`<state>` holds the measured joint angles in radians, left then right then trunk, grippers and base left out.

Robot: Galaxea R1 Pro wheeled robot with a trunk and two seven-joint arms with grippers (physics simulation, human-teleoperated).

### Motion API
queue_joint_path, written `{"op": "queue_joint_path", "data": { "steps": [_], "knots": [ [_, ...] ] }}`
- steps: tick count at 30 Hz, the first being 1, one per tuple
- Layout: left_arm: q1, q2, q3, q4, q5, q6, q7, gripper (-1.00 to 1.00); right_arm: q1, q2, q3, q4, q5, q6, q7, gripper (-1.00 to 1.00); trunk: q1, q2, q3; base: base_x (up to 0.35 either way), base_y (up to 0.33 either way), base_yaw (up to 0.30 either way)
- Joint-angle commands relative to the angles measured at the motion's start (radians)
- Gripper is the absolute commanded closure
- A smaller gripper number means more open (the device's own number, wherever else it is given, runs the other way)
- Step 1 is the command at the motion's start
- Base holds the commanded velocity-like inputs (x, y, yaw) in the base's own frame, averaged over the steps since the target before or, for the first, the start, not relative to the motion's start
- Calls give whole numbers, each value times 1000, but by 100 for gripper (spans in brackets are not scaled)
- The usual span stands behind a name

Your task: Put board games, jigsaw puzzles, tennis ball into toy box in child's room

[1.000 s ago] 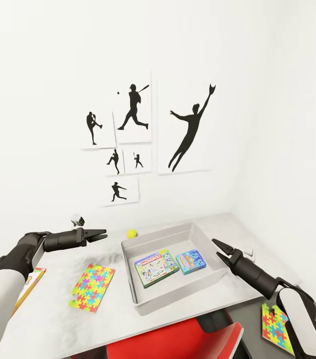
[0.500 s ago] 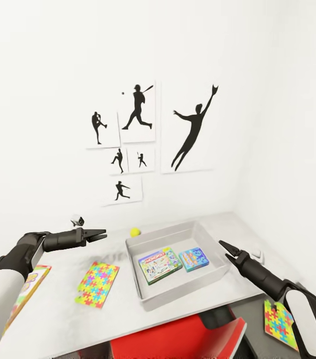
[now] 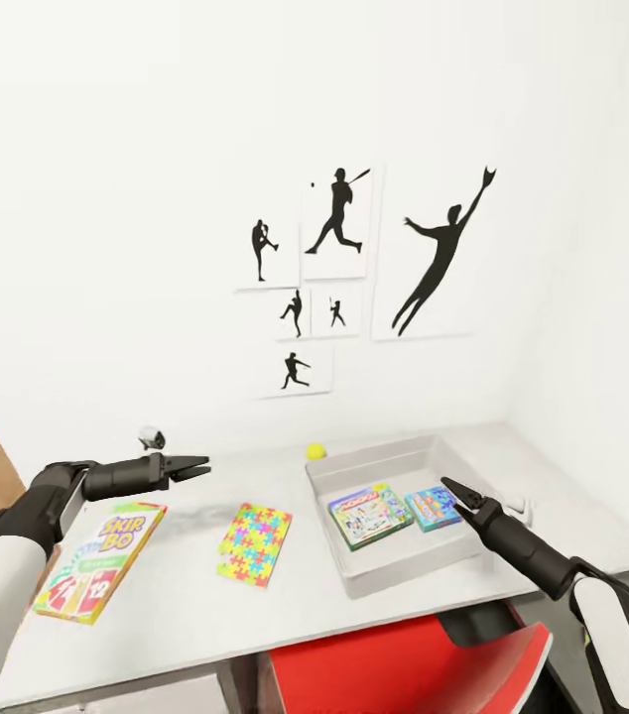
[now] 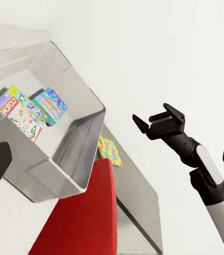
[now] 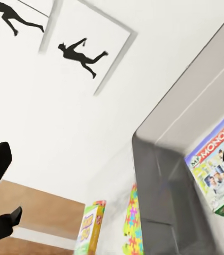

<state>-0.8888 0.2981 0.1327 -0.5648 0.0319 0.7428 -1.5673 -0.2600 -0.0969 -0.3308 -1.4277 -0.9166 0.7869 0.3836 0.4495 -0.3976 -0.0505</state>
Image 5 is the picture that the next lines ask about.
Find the toy box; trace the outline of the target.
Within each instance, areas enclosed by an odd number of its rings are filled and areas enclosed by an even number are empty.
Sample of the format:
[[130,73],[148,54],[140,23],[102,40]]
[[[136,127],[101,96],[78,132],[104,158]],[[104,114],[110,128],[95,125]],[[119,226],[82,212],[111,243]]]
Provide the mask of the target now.
[[224,217],[184,160],[223,119],[224,23],[131,137],[144,255],[224,255]]

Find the board game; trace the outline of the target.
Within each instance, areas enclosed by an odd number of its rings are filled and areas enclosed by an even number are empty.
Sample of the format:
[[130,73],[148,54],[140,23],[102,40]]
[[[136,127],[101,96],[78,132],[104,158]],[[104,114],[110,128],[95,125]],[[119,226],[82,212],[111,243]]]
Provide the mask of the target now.
[[74,255],[95,255],[105,206],[105,200],[94,201],[92,206],[85,206]]
[[224,119],[184,159],[213,213],[224,217]]

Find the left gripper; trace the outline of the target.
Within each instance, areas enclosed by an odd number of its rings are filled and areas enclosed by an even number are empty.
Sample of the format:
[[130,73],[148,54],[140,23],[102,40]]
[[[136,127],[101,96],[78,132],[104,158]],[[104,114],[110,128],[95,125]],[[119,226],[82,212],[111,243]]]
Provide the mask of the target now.
[[5,214],[0,217],[0,240],[13,234],[14,226],[20,222],[22,214],[21,207],[18,207],[12,214]]

